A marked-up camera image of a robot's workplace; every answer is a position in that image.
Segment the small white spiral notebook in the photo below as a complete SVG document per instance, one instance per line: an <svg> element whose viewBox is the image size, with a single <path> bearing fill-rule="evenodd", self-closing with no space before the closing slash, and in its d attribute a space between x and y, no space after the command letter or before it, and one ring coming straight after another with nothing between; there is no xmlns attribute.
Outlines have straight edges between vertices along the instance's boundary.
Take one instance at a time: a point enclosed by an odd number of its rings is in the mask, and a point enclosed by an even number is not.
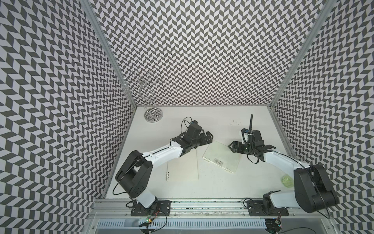
<svg viewBox="0 0 374 234"><path fill-rule="evenodd" d="M209 144L203 154L203 159L221 167L231 174L234 174L239 166L241 156L237 153L233 153L228 146L214 141Z"/></svg>

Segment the large white spiral notebook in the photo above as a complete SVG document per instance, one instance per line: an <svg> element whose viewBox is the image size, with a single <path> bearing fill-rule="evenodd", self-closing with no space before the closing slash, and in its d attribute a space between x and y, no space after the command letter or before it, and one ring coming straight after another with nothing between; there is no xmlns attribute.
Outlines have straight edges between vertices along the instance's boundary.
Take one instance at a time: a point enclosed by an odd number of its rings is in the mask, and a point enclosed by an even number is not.
<svg viewBox="0 0 374 234"><path fill-rule="evenodd" d="M198 179L198 161L195 150L168 162L166 175L168 182L191 182Z"/></svg>

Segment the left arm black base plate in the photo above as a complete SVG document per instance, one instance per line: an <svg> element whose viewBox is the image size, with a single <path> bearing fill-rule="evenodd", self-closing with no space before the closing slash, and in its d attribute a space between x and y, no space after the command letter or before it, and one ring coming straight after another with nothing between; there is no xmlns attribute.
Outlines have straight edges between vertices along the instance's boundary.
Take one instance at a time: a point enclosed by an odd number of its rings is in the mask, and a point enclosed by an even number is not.
<svg viewBox="0 0 374 234"><path fill-rule="evenodd" d="M134 201L131 207L131 216L154 216L156 213L169 216L170 209L170 200L156 200L149 208L145 208L140 202Z"/></svg>

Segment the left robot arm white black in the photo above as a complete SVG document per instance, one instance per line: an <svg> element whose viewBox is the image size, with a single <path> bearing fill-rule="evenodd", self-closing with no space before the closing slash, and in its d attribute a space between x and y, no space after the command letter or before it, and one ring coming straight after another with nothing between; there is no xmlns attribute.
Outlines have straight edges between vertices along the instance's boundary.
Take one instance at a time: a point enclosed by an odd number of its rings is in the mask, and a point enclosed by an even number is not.
<svg viewBox="0 0 374 234"><path fill-rule="evenodd" d="M157 201L148 189L152 170L180 158L192 149L211 144L213 138L213 134L203 130L197 121L191 121L187 130L171 138L168 145L145 153L132 151L115 176L116 185L121 186L143 208L149 209Z"/></svg>

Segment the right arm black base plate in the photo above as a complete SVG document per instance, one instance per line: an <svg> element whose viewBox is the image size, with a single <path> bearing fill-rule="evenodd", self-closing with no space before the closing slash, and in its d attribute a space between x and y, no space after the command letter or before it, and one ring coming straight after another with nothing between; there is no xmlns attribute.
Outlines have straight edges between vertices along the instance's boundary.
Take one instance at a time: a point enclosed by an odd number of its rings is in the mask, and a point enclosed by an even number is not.
<svg viewBox="0 0 374 234"><path fill-rule="evenodd" d="M289 216L287 208L276 208L262 200L246 200L250 216Z"/></svg>

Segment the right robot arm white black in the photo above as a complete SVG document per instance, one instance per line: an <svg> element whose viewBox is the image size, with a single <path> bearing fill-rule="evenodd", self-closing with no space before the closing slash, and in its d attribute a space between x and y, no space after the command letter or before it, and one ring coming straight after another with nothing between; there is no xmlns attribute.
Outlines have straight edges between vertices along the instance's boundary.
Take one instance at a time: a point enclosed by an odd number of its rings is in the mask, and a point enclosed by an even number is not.
<svg viewBox="0 0 374 234"><path fill-rule="evenodd" d="M299 208L307 213L336 206L340 203L333 183L320 165L309 165L277 151L273 145L266 145L258 130L241 130L242 140L233 141L228 147L238 154L254 156L258 161L271 164L290 176L294 182L292 191L273 191L264 194L263 211L281 208Z"/></svg>

